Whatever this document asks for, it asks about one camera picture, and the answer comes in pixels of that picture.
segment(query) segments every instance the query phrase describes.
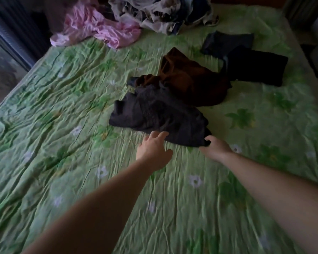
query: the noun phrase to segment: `bed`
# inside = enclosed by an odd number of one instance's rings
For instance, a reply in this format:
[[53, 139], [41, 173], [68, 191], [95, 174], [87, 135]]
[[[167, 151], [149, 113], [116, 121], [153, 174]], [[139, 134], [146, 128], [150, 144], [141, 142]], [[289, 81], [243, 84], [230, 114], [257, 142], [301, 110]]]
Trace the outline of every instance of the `bed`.
[[[279, 10], [215, 5], [216, 27], [178, 36], [148, 30], [119, 50], [90, 38], [51, 48], [0, 104], [0, 253], [20, 253], [78, 199], [135, 159], [143, 133], [111, 127], [131, 76], [155, 74], [177, 47], [212, 71], [208, 33], [255, 33], [254, 49], [288, 56], [280, 88], [234, 81], [200, 107], [238, 153], [318, 182], [318, 81]], [[115, 253], [303, 253], [233, 174], [197, 148], [166, 143], [172, 161], [146, 183]]]

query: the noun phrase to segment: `pink clothing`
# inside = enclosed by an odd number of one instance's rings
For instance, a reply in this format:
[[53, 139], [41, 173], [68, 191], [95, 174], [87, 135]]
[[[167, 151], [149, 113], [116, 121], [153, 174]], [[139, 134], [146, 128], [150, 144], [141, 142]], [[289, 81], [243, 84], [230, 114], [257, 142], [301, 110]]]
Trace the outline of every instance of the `pink clothing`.
[[119, 48], [138, 40], [141, 29], [136, 22], [121, 23], [106, 19], [96, 7], [97, 0], [78, 0], [69, 8], [64, 29], [51, 37], [53, 46], [69, 46], [87, 37], [103, 40], [110, 48]]

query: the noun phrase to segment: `person's right arm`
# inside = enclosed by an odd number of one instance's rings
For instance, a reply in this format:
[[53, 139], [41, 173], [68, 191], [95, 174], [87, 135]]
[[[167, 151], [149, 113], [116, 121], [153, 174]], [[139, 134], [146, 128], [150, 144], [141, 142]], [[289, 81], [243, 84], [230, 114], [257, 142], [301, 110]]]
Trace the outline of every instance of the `person's right arm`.
[[199, 150], [228, 167], [250, 195], [306, 253], [318, 254], [318, 185], [264, 166], [239, 154], [214, 136]]

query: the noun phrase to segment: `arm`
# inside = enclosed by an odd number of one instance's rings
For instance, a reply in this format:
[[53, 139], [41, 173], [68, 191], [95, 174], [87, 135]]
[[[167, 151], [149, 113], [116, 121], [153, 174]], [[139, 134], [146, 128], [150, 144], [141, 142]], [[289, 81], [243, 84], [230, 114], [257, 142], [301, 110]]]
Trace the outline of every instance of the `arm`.
[[307, 253], [318, 254], [318, 185], [233, 153], [229, 145], [207, 136], [200, 151], [227, 166], [251, 196]]
[[111, 253], [149, 176], [172, 158], [163, 145], [167, 135], [145, 136], [134, 163], [76, 203], [23, 254]]

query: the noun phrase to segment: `hand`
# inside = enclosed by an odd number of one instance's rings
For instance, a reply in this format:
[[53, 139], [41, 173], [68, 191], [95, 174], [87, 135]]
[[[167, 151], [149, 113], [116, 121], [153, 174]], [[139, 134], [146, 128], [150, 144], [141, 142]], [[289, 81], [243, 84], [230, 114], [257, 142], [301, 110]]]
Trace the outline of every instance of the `hand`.
[[227, 142], [223, 140], [220, 140], [212, 135], [206, 136], [205, 140], [211, 141], [211, 144], [208, 147], [199, 147], [199, 151], [214, 161], [223, 163], [223, 160], [227, 154], [233, 153]]
[[172, 159], [173, 150], [164, 149], [164, 140], [168, 132], [152, 131], [146, 135], [137, 149], [136, 160], [148, 162], [154, 171], [162, 169]]

